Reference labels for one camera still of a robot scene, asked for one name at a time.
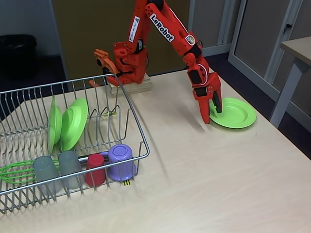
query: green plastic plate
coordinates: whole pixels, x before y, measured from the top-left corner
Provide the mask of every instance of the green plastic plate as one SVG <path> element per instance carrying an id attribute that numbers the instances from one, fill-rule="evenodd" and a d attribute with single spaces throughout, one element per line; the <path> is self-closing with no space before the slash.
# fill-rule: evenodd
<path id="1" fill-rule="evenodd" d="M 256 112 L 251 105 L 234 98 L 223 99 L 223 111 L 217 113 L 213 101 L 209 104 L 210 118 L 219 125 L 232 129 L 250 126 L 256 120 Z"/>
<path id="2" fill-rule="evenodd" d="M 54 145 L 59 141 L 62 129 L 62 110 L 57 106 L 53 97 L 49 115 L 49 149 L 52 153 Z"/>
<path id="3" fill-rule="evenodd" d="M 86 125 L 88 106 L 85 99 L 77 99 L 64 112 L 62 119 L 62 149 L 70 150 L 79 141 Z"/>

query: plastic cup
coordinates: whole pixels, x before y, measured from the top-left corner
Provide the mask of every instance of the plastic cup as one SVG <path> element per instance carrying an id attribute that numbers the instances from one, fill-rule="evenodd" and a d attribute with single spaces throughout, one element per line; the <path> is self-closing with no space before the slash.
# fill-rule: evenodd
<path id="1" fill-rule="evenodd" d="M 42 157 L 37 158 L 34 161 L 33 167 L 34 167 L 35 178 L 37 182 L 47 181 L 47 180 L 59 177 L 55 164 L 52 158 L 49 156 L 42 156 Z M 62 188 L 62 184 L 60 181 L 46 183 L 46 186 L 44 184 L 39 186 L 41 191 L 45 195 L 46 194 L 54 195 Z"/>
<path id="2" fill-rule="evenodd" d="M 72 150 L 62 152 L 58 156 L 58 162 L 62 176 L 82 171 L 78 156 L 76 152 Z M 76 189 L 79 188 L 79 184 L 82 185 L 83 181 L 84 176 L 82 174 L 78 176 L 71 176 L 64 179 L 64 185 L 67 188 Z"/>
<path id="3" fill-rule="evenodd" d="M 99 154 L 91 154 L 88 157 L 86 169 L 92 169 L 104 165 L 104 157 Z M 89 186 L 99 186 L 105 182 L 105 169 L 99 169 L 86 173 L 86 183 Z"/>
<path id="4" fill-rule="evenodd" d="M 111 164 L 133 158 L 132 149 L 126 144 L 114 145 L 108 152 L 102 152 L 101 155 L 108 155 Z M 108 168 L 108 176 L 115 181 L 126 181 L 135 173 L 134 162 L 125 162 Z"/>

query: dish rack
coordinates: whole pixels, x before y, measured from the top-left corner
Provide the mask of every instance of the dish rack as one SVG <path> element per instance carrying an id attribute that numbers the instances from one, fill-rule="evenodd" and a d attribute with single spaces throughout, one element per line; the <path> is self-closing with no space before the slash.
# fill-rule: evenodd
<path id="1" fill-rule="evenodd" d="M 0 93 L 0 171 L 4 166 L 17 163 L 20 166 L 12 166 L 11 183 L 0 180 L 0 212 L 5 214 L 14 209 L 27 208 L 30 204 L 42 204 L 51 200 L 56 201 L 60 196 L 72 193 L 84 193 L 86 189 L 97 187 L 88 186 L 86 183 L 78 182 L 79 188 L 75 190 L 64 186 L 63 180 L 68 177 L 76 177 L 105 168 L 106 180 L 102 185 L 108 187 L 114 180 L 108 178 L 107 168 L 110 166 L 120 166 L 125 162 L 133 162 L 139 171 L 140 159 L 146 158 L 149 153 L 148 143 L 138 116 L 133 108 L 129 95 L 124 90 L 119 81 L 118 95 L 115 98 L 109 94 L 109 86 L 106 77 L 99 75 L 65 82 L 40 85 L 13 91 Z M 89 82 L 98 84 L 91 87 Z M 49 151 L 49 126 L 48 115 L 52 97 L 57 100 L 57 105 L 64 112 L 72 102 L 78 98 L 85 98 L 88 103 L 88 118 L 82 136 L 73 150 L 77 153 L 83 171 L 61 176 L 48 181 L 37 183 L 35 175 L 31 174 L 32 163 L 22 163 L 23 161 L 33 161 L 40 156 L 50 156 L 57 160 L 62 152 L 61 146 L 54 146 L 53 151 Z M 87 157 L 93 153 L 109 150 L 113 145 L 124 143 L 133 150 L 133 158 L 110 164 L 108 158 L 105 165 L 86 170 Z M 44 194 L 41 191 L 42 185 L 60 180 L 63 188 L 60 192 Z"/>

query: robotic arm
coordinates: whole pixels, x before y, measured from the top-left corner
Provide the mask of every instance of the robotic arm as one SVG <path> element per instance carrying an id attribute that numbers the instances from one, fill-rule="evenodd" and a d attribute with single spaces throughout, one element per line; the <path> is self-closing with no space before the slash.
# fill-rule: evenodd
<path id="1" fill-rule="evenodd" d="M 107 52 L 95 50 L 97 64 L 103 68 L 104 74 L 116 74 L 122 84 L 140 84 L 146 72 L 147 49 L 144 43 L 150 22 L 172 44 L 177 54 L 184 56 L 194 98 L 199 103 L 203 121 L 209 124 L 209 100 L 212 99 L 218 113 L 222 111 L 219 77 L 216 72 L 209 73 L 201 43 L 186 30 L 165 0 L 136 0 L 128 40 L 113 44 L 115 62 L 109 60 Z M 115 86 L 119 85 L 113 76 L 108 76 L 107 80 Z"/>

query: floor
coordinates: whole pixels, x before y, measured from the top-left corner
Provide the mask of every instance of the floor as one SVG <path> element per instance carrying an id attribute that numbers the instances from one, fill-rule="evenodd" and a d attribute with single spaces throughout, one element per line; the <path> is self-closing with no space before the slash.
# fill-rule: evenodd
<path id="1" fill-rule="evenodd" d="M 229 53 L 206 57 L 210 67 L 253 105 L 265 118 L 269 118 L 275 102 L 228 62 Z M 293 144 L 311 159 L 311 133 L 288 113 L 278 128 Z"/>
<path id="2" fill-rule="evenodd" d="M 228 62 L 228 53 L 210 56 L 206 59 L 210 67 L 217 71 L 230 86 L 232 86 L 243 98 L 253 105 L 265 118 L 269 118 L 275 102 Z M 65 74 L 62 68 L 61 59 L 56 56 L 40 60 L 39 71 L 32 79 L 21 79 L 17 81 L 3 77 L 1 74 L 0 78 L 2 81 L 0 91 L 6 91 L 35 85 L 61 82 L 65 80 Z M 41 91 L 42 96 L 51 95 L 49 87 L 42 88 Z M 53 88 L 53 92 L 54 94 L 62 93 L 61 85 L 55 86 Z M 1 95 L 1 103 L 5 103 L 4 98 L 5 96 Z M 9 109 L 6 107 L 6 104 L 2 104 L 2 106 L 4 108 L 5 115 L 8 115 Z M 0 117 L 3 119 L 5 116 L 2 111 L 0 112 Z M 311 159 L 310 132 L 308 132 L 287 113 L 280 124 L 279 130 Z"/>

